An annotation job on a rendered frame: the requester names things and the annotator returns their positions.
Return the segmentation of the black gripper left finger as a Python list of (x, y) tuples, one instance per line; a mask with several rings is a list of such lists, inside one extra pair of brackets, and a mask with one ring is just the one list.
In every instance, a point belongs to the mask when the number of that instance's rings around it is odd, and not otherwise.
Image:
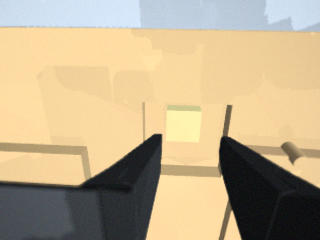
[(0, 240), (146, 240), (162, 138), (79, 185), (0, 181)]

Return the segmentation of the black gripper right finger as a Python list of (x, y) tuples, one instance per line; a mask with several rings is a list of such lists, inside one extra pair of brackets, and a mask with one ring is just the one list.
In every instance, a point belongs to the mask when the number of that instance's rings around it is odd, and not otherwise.
[(241, 240), (320, 240), (320, 187), (222, 136), (223, 182)]

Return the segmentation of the pale yellow cube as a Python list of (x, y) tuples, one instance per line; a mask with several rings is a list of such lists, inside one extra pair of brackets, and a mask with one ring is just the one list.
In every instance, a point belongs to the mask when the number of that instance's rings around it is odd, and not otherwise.
[(199, 142), (200, 106), (167, 105), (166, 141)]

